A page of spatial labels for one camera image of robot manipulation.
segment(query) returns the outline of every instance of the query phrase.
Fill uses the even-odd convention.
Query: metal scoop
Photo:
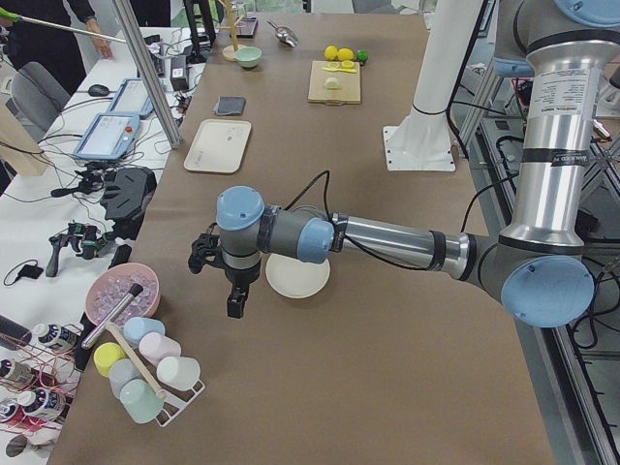
[[[275,37],[277,37],[281,43],[291,47],[295,47],[297,44],[299,44],[299,39],[290,27],[278,26],[277,24],[274,24],[270,19],[268,19],[267,22],[271,25],[271,27],[275,29]]]

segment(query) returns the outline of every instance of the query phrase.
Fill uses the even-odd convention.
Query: pink bowl
[[[144,299],[144,302],[141,303],[139,307],[130,305],[123,312],[118,315],[114,321],[119,325],[123,326],[127,320],[132,317],[150,317],[157,310],[157,306],[159,305],[159,300],[161,297],[159,290],[159,280],[157,279],[157,275],[155,271],[141,263],[124,263],[115,266],[114,268],[109,269],[104,274],[102,274],[97,280],[93,283],[93,285],[88,290],[88,294],[86,295],[86,317],[90,320],[94,325],[98,325],[103,318],[111,311],[104,310],[99,308],[100,300],[105,298],[106,296],[111,296],[113,293],[113,287],[115,283],[121,283],[120,286],[122,289],[122,285],[126,282],[136,280],[139,284],[145,288],[145,291],[142,294],[136,297],[136,300]]]

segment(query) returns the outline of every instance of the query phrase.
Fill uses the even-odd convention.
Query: black mouse
[[[109,89],[103,84],[93,84],[88,87],[88,95],[91,97],[106,97],[109,95]]]

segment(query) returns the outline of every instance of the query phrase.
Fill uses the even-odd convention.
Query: wooden cutting board
[[[361,71],[359,63],[354,62],[357,73],[334,73],[325,71],[328,61],[313,61],[310,73],[308,102],[321,104],[361,104]],[[339,89],[327,89],[327,78],[337,78]]]

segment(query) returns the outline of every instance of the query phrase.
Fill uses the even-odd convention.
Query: lime
[[[338,59],[340,61],[353,60],[355,57],[356,55],[350,48],[340,48],[338,50]]]
[[[358,50],[356,53],[357,61],[360,65],[365,65],[368,61],[368,52],[366,50]]]
[[[333,61],[338,56],[338,47],[337,46],[328,46],[325,49],[325,60]]]

